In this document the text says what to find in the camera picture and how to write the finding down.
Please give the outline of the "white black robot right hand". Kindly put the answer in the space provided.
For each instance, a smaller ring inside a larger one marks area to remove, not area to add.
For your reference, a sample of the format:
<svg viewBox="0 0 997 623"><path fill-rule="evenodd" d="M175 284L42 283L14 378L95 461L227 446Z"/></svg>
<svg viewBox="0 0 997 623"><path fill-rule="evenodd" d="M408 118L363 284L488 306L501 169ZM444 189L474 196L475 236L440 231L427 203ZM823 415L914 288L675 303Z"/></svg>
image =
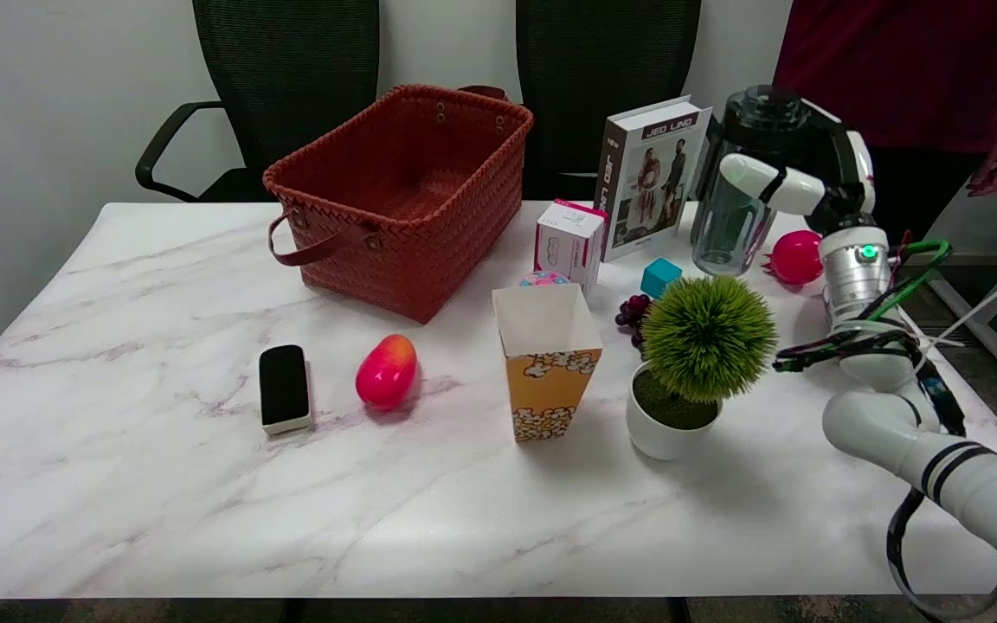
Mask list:
<svg viewBox="0 0 997 623"><path fill-rule="evenodd" d="M720 177L764 208L806 218L829 236L872 223L873 165L859 132L800 96L762 88L732 96L723 135L735 150Z"/></svg>

